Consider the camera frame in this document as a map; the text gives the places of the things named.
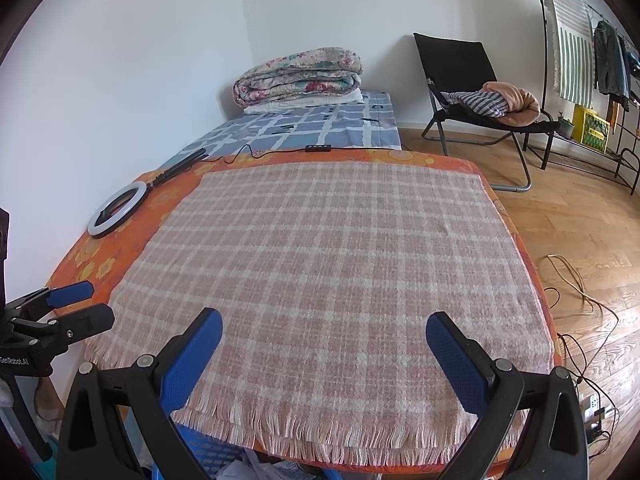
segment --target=orange tablecloth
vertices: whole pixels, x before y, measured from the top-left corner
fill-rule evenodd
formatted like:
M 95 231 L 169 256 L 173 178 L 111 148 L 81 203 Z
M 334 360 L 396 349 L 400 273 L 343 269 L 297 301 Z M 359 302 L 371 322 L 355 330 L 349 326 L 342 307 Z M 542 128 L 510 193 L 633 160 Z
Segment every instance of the orange tablecloth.
M 94 284 L 95 294 L 91 300 L 77 303 L 73 306 L 61 309 L 62 313 L 77 310 L 94 303 L 108 303 L 111 291 L 123 278 L 131 264 L 140 255 L 147 242 L 156 233 L 170 212 L 180 203 L 180 201 L 191 193 L 200 183 L 202 175 L 211 171 L 225 171 L 229 169 L 248 168 L 253 166 L 264 166 L 269 164 L 283 164 L 288 162 L 339 162 L 339 161 L 372 162 L 378 164 L 410 164 L 413 166 L 428 166 L 439 170 L 459 171 L 461 173 L 478 174 L 495 208 L 504 220 L 508 231 L 516 243 L 532 282 L 536 288 L 540 303 L 543 306 L 543 313 L 546 325 L 552 340 L 556 340 L 556 330 L 550 314 L 548 303 L 543 291 L 542 282 L 536 268 L 527 253 L 524 243 L 520 238 L 513 222 L 507 215 L 506 210 L 500 200 L 482 176 L 478 168 L 468 160 L 452 158 L 427 153 L 404 152 L 396 150 L 382 149 L 362 149 L 362 150 L 332 150 L 324 153 L 270 153 L 263 158 L 255 159 L 249 155 L 239 155 L 232 163 L 227 164 L 224 160 L 215 162 L 202 161 L 196 163 L 189 171 L 176 176 L 166 184 L 151 191 L 146 201 L 123 225 L 104 238 L 91 238 L 86 232 L 66 254 L 58 268 L 53 273 L 47 286 L 56 287 L 68 285 L 82 280 L 89 280 Z M 160 173 L 153 171 L 140 176 L 139 180 L 150 182 Z M 560 356 L 555 356 L 556 364 L 561 364 Z M 510 453 L 501 453 L 500 460 L 508 460 Z M 494 466 L 499 470 L 504 466 L 504 460 Z M 368 471 L 368 472 L 388 472 L 415 474 L 420 472 L 436 472 L 442 469 L 442 465 L 422 465 L 422 466 L 337 466 L 338 468 Z

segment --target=striped cloth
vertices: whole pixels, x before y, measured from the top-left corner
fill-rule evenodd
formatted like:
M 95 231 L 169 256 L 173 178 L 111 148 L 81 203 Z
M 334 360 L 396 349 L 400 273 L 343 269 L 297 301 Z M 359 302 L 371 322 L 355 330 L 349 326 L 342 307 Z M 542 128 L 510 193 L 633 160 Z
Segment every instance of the striped cloth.
M 544 0 L 554 51 L 554 90 L 562 99 L 591 108 L 593 31 L 582 0 Z
M 87 357 L 111 367 L 218 309 L 222 341 L 174 420 L 300 460 L 452 457 L 476 417 L 425 341 L 437 310 L 519 370 L 552 367 L 516 244 L 479 175 L 457 171 L 299 162 L 207 173 L 109 303 L 113 329 Z M 518 412 L 506 446 L 523 421 Z
M 485 117 L 504 117 L 509 113 L 509 103 L 499 92 L 441 92 L 449 104 L 462 104 Z

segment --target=parquet floor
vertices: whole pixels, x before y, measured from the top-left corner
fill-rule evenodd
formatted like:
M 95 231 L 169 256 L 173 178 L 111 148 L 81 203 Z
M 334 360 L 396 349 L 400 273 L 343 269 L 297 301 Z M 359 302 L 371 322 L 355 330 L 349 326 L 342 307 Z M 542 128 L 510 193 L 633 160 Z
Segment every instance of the parquet floor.
M 402 130 L 402 142 L 414 151 L 441 153 L 439 143 L 424 141 L 419 134 Z M 449 150 L 452 156 L 473 161 L 489 182 L 522 182 L 522 168 L 510 140 L 490 148 L 450 143 Z M 620 409 L 620 422 L 609 449 L 590 463 L 590 479 L 606 480 L 640 430 L 640 198 L 631 197 L 629 190 L 618 184 L 580 171 L 552 164 L 542 171 L 531 153 L 527 153 L 527 160 L 532 190 L 521 194 L 498 192 L 498 196 L 542 282 L 561 293 L 551 311 L 556 329 L 573 335 L 590 360 L 615 320 L 599 311 L 581 316 L 590 312 L 590 307 L 583 306 L 578 294 L 558 278 L 543 258 L 546 254 L 565 256 L 582 275 L 588 293 L 620 317 L 619 325 L 586 373 Z M 548 294 L 553 303 L 554 292 Z M 581 365 L 575 345 L 570 345 L 570 351 Z M 591 393 L 584 384 L 580 389 Z M 606 429 L 611 420 L 606 420 Z M 594 444 L 591 452 L 599 445 Z

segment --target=folding chair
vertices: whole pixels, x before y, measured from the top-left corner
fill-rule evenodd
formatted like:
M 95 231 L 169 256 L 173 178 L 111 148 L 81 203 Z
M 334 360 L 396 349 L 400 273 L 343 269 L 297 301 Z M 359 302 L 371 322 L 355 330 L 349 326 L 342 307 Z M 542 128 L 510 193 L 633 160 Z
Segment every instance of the folding chair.
M 469 41 L 443 40 L 441 38 L 430 38 L 414 33 L 415 44 L 418 47 L 420 61 L 424 68 L 424 75 L 427 78 L 429 87 L 429 98 L 433 108 L 433 117 L 427 127 L 422 132 L 422 138 L 427 140 L 439 140 L 442 144 L 444 155 L 449 156 L 447 149 L 448 142 L 461 142 L 463 144 L 477 144 L 479 146 L 493 146 L 511 137 L 516 145 L 516 150 L 522 168 L 524 169 L 527 183 L 524 186 L 507 186 L 505 184 L 492 184 L 492 188 L 498 191 L 525 192 L 531 189 L 531 176 L 527 161 L 524 158 L 520 143 L 516 138 L 516 133 L 526 134 L 549 134 L 558 129 L 558 122 L 553 121 L 551 116 L 545 114 L 549 120 L 539 121 L 529 126 L 505 126 L 488 117 L 482 117 L 473 113 L 468 107 L 459 104 L 449 104 L 440 92 L 475 92 L 482 88 L 488 81 L 496 81 L 494 69 L 489 62 L 489 58 L 484 51 L 482 43 L 472 43 Z M 495 140 L 478 141 L 466 139 L 447 139 L 442 129 L 442 123 L 446 120 L 459 121 L 475 126 L 483 126 L 492 130 L 507 132 Z M 439 137 L 427 137 L 433 124 L 438 125 Z

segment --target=denim jacket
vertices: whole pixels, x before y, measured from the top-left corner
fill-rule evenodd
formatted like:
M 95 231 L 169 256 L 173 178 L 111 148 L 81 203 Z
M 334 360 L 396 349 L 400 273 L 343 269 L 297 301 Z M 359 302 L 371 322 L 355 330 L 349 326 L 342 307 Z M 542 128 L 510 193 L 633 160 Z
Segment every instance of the denim jacket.
M 598 22 L 593 33 L 593 46 L 596 88 L 603 94 L 610 94 L 615 101 L 622 102 L 627 108 L 630 78 L 624 40 L 614 27 L 603 20 Z

